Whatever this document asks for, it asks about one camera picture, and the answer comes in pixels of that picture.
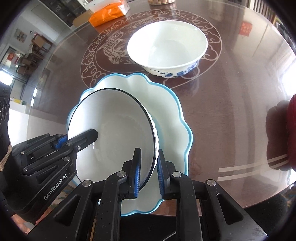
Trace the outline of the person's left hand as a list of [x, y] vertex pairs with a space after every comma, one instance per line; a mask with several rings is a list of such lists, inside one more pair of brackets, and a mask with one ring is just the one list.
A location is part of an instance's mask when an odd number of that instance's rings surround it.
[[17, 214], [14, 214], [11, 219], [23, 233], [28, 234], [31, 231], [31, 229], [25, 225], [25, 221]]

